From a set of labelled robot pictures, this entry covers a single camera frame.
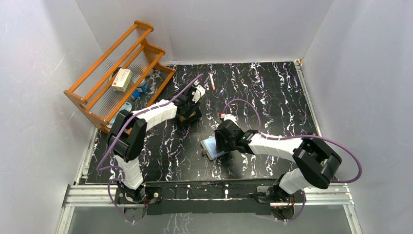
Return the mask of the silver metal card holder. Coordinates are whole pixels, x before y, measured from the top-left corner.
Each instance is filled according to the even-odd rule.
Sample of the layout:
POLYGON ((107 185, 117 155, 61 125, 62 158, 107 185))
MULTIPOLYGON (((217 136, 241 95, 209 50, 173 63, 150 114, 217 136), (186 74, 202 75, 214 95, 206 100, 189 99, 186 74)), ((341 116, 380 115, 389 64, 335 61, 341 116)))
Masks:
POLYGON ((217 143, 214 136, 211 136, 207 139, 204 139, 200 142, 202 148, 202 155, 206 156, 210 161, 213 161, 225 154, 228 154, 227 151, 218 152, 216 149, 217 143))

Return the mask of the black card tray box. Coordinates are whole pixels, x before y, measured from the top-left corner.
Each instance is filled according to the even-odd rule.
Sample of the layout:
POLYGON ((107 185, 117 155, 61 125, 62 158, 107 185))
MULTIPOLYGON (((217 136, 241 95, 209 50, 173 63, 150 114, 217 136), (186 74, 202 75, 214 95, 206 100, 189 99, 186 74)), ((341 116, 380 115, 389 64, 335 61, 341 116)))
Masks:
POLYGON ((181 127, 189 126, 189 125, 197 122, 198 120, 200 120, 200 119, 202 118, 202 113, 201 113, 201 110, 200 110, 199 107, 196 107, 191 114, 188 114, 188 115, 187 115, 187 114, 184 114, 184 115, 183 115, 183 116, 185 116, 186 118, 190 119, 190 122, 189 122, 188 124, 182 124, 182 123, 180 123, 180 121, 179 121, 179 119, 178 119, 178 117, 179 117, 180 115, 183 115, 183 114, 177 115, 175 119, 176 119, 178 125, 181 126, 181 127))

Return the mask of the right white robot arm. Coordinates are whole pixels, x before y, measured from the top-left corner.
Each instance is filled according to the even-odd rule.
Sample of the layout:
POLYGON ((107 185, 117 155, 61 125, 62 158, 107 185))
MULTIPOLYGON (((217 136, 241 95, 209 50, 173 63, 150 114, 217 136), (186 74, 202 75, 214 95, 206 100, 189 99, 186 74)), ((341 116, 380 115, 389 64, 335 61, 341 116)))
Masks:
POLYGON ((258 186, 249 195, 259 203, 286 202, 308 187, 327 189, 342 163, 341 157, 323 140, 311 137, 281 139, 243 131, 234 121, 224 120, 214 131, 217 152, 238 151, 250 155, 276 156, 292 161, 296 169, 282 174, 272 186, 258 186))

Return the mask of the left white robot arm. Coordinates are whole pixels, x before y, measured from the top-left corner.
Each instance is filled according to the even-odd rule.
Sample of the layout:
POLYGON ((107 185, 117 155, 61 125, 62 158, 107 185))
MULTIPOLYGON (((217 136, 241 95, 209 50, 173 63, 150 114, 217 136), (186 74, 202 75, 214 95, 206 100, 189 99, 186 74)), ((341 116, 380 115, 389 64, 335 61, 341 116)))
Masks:
POLYGON ((170 100, 162 99, 140 111, 122 110, 117 115, 107 143, 113 148, 121 172, 121 180, 117 185, 129 201, 139 203, 146 195, 138 159, 146 132, 170 119, 175 119, 182 127, 196 122, 202 116, 199 101, 204 94, 205 89, 195 84, 170 100))

